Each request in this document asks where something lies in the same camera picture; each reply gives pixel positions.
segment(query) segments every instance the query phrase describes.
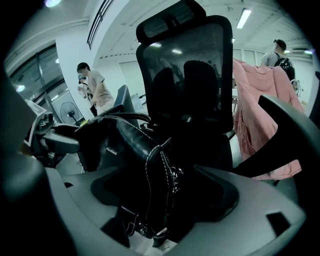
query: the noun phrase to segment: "white wall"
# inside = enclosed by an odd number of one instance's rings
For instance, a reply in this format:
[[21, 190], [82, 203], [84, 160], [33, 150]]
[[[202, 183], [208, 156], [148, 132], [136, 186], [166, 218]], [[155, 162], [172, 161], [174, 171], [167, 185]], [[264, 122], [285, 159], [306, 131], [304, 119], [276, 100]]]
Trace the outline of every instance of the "white wall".
[[93, 68], [98, 70], [104, 77], [106, 88], [110, 91], [114, 99], [116, 99], [118, 89], [127, 84], [118, 61], [115, 58], [101, 59], [99, 64]]
[[310, 98], [309, 98], [309, 102], [308, 102], [308, 105], [305, 110], [305, 114], [307, 116], [310, 116], [310, 114], [311, 114], [311, 111], [312, 111], [312, 108], [315, 104], [316, 97], [317, 97], [318, 90], [319, 90], [319, 79], [316, 77], [316, 71], [320, 72], [320, 62], [319, 62], [319, 59], [318, 59], [318, 56], [316, 55], [316, 53], [313, 54], [312, 60], [313, 60], [314, 73], [313, 73], [313, 81], [312, 81]]
[[77, 65], [86, 62], [91, 67], [91, 52], [87, 45], [87, 26], [72, 28], [64, 31], [56, 37], [56, 50], [59, 57], [61, 71], [69, 88], [69, 92], [74, 99], [85, 119], [92, 119], [90, 105], [78, 92]]
[[138, 94], [142, 96], [146, 94], [144, 79], [137, 61], [120, 63], [126, 85], [129, 88], [130, 95]]
[[[99, 29], [97, 30], [92, 46], [91, 46], [91, 58], [92, 58], [92, 63], [94, 63], [94, 65], [98, 65], [99, 63], [99, 56], [98, 56], [98, 51], [99, 49], [103, 49], [105, 47], [105, 44], [103, 43], [103, 39], [108, 31], [108, 29], [110, 28], [111, 24], [113, 23], [113, 21], [115, 20], [115, 18], [118, 16], [118, 14], [121, 12], [121, 10], [126, 6], [126, 4], [129, 2], [130, 0], [114, 0], [110, 7], [108, 8], [108, 10], [106, 11], [106, 14], [99, 26]], [[92, 17], [90, 17], [90, 22], [89, 22], [89, 26], [88, 29], [90, 29], [91, 27], [91, 23], [92, 23]]]
[[312, 62], [295, 60], [290, 58], [295, 71], [295, 79], [300, 81], [301, 85], [301, 101], [309, 102], [311, 95], [311, 88], [314, 79], [314, 66]]

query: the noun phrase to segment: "pink jacket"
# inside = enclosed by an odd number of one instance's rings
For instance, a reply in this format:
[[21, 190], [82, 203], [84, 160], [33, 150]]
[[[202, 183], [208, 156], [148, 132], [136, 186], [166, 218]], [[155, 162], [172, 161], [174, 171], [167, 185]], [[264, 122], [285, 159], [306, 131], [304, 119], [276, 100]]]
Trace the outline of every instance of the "pink jacket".
[[[233, 76], [238, 91], [234, 130], [238, 137], [242, 159], [246, 160], [265, 145], [278, 128], [275, 121], [259, 106], [260, 95], [277, 96], [300, 112], [303, 112], [303, 109], [287, 74], [281, 67], [257, 67], [233, 59]], [[294, 160], [255, 179], [282, 180], [300, 171], [299, 161]]]

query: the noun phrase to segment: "office chair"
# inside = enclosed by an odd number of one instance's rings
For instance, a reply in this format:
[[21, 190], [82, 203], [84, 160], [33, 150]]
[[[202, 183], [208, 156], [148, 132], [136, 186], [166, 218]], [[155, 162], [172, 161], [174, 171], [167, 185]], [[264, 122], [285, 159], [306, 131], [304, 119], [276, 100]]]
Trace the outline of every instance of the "office chair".
[[232, 28], [206, 16], [194, 1], [180, 1], [136, 29], [136, 57], [154, 129], [176, 141], [189, 164], [232, 168]]

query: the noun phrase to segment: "black backpack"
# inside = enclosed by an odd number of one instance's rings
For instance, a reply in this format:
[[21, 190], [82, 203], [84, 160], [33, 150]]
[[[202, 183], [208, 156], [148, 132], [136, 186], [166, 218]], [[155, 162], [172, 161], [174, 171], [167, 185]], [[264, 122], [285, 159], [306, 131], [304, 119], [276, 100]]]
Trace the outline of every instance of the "black backpack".
[[290, 81], [295, 79], [295, 68], [292, 65], [291, 61], [288, 58], [280, 57], [280, 55], [277, 52], [275, 52], [275, 54], [278, 56], [278, 60], [274, 64], [274, 66], [280, 66], [285, 71]]

